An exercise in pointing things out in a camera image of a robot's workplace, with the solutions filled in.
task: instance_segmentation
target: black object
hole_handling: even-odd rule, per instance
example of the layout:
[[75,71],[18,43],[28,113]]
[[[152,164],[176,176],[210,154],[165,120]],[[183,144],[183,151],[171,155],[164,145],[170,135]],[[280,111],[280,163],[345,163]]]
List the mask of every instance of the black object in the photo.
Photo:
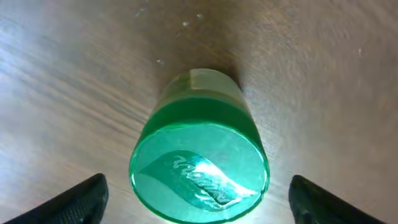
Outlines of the black object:
[[103,174],[96,174],[66,192],[5,224],[30,223],[100,223],[108,186]]
[[296,224],[384,223],[300,175],[290,183],[289,202]]

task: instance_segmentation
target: label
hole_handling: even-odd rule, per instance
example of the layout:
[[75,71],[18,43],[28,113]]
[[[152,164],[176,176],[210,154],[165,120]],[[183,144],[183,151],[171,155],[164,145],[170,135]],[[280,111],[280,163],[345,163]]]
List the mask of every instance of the label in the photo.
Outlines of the label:
[[191,151],[173,151],[160,156],[140,174],[165,184],[189,204],[218,212],[257,192],[229,179],[217,166]]
[[234,98],[239,104],[246,105],[238,85],[227,75],[208,68],[190,70],[190,88],[192,90],[211,90]]

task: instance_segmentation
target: green bottle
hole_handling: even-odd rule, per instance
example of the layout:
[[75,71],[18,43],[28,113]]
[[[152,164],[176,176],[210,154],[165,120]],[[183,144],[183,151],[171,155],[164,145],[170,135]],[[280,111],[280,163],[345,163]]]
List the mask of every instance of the green bottle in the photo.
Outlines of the green bottle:
[[193,69],[165,88],[130,161],[139,200],[177,223],[222,223],[250,212],[269,165],[237,84]]

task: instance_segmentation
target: wooden table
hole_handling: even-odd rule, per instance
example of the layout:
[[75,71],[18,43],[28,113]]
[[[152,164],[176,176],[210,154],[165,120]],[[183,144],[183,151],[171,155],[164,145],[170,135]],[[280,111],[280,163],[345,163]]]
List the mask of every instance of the wooden table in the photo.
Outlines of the wooden table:
[[0,1],[0,222],[102,172],[103,223],[165,223],[128,165],[159,91],[191,68],[242,86],[271,186],[236,223],[293,223],[302,174],[397,223],[395,0]]

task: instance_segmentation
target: logo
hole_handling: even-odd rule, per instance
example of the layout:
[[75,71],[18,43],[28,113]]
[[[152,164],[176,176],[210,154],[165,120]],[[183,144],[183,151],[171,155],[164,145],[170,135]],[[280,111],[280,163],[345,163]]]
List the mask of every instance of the logo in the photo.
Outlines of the logo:
[[211,212],[225,210],[257,194],[228,178],[208,159],[191,151],[164,154],[139,173],[162,182],[189,204]]

